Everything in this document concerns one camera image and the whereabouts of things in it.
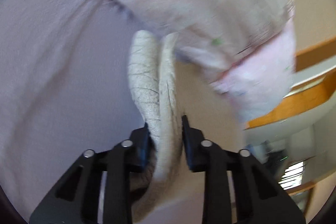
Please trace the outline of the cream knitted small garment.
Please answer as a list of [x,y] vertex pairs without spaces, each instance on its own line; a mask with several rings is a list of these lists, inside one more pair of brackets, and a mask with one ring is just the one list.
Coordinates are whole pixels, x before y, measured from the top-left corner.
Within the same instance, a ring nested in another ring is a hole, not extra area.
[[154,147],[145,173],[134,186],[147,186],[132,206],[134,222],[140,222],[163,203],[178,177],[182,154],[181,116],[175,90],[174,46],[178,35],[158,41],[149,31],[134,34],[127,66],[132,100],[147,123]]

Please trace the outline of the lavender bed sheet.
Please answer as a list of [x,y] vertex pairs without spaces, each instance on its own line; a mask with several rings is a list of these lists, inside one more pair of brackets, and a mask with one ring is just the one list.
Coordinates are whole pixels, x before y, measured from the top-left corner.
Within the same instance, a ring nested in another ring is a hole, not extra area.
[[140,28],[112,0],[1,0],[1,187],[24,219],[84,150],[143,126],[126,69]]

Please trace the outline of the white floral pillow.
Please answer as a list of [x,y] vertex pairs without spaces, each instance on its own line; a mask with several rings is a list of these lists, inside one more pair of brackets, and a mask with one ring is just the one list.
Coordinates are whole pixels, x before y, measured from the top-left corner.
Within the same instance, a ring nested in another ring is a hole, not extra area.
[[199,65],[247,122],[290,91],[295,71],[291,0],[116,0]]

